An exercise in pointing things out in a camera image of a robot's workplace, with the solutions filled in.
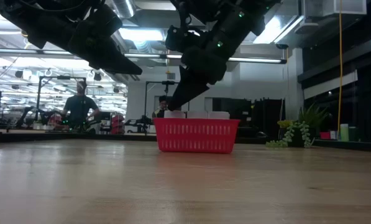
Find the wooden tabletop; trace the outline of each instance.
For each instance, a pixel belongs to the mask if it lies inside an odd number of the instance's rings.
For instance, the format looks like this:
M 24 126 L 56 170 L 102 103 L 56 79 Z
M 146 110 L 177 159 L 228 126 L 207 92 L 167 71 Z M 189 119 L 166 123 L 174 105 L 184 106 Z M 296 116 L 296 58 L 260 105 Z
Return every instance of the wooden tabletop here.
M 156 142 L 0 144 L 0 223 L 371 223 L 371 152 L 161 153 Z

